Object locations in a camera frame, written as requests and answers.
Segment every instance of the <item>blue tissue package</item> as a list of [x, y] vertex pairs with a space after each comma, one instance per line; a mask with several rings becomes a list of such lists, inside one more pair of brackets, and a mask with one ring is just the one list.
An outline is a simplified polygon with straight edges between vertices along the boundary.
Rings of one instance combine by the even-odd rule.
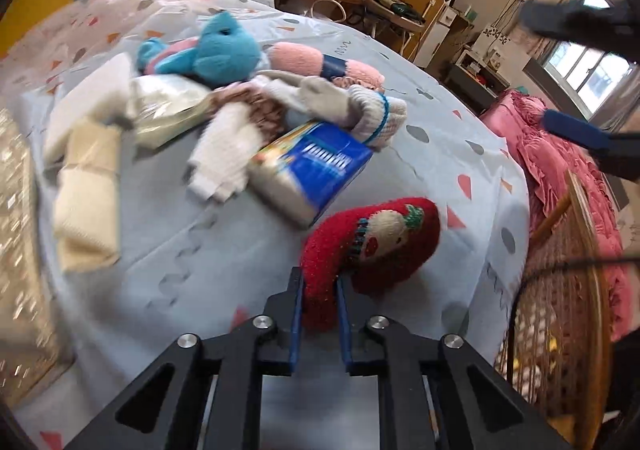
[[372, 151], [331, 123], [310, 121], [260, 150], [252, 187], [301, 226], [310, 226], [364, 168]]

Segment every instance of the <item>blue dolphin plush toy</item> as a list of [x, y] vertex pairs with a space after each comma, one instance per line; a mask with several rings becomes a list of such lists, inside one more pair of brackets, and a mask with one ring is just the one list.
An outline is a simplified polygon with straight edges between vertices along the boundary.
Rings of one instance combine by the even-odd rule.
[[260, 46], [226, 11], [213, 16], [199, 38], [166, 45], [151, 38], [138, 48], [145, 74], [195, 74], [210, 86], [245, 80], [260, 61]]

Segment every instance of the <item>pink blanket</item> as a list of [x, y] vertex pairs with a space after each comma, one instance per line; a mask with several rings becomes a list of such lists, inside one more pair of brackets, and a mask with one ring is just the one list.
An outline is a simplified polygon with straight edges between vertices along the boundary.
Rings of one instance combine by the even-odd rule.
[[[517, 90], [505, 92], [482, 122], [507, 141], [509, 153], [523, 168], [529, 186], [530, 230], [533, 232], [566, 193], [564, 173], [571, 170], [584, 185], [596, 228], [600, 254], [621, 255], [622, 241], [602, 173], [583, 149], [540, 127], [545, 104]], [[626, 271], [606, 270], [612, 311], [612, 340], [629, 331], [632, 293]]]

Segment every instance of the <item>beige towel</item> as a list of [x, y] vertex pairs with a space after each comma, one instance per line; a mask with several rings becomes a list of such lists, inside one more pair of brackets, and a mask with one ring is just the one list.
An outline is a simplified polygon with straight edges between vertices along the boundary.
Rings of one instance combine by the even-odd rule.
[[62, 271], [93, 271], [120, 258], [120, 129], [89, 119], [72, 129], [53, 211]]

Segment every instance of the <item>screw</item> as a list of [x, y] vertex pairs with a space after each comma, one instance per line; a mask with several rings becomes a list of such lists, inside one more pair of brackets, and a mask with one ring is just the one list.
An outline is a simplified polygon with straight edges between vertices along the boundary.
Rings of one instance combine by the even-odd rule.
[[449, 349], [459, 349], [465, 344], [465, 340], [463, 340], [462, 337], [459, 337], [458, 335], [447, 335], [444, 337], [444, 344]]
[[372, 329], [384, 329], [389, 327], [389, 320], [383, 316], [372, 316], [369, 319], [369, 327]]
[[196, 335], [192, 335], [187, 333], [178, 338], [178, 345], [183, 349], [189, 349], [198, 343], [198, 337]]
[[273, 325], [273, 320], [265, 315], [260, 315], [254, 318], [254, 327], [258, 329], [268, 329]]

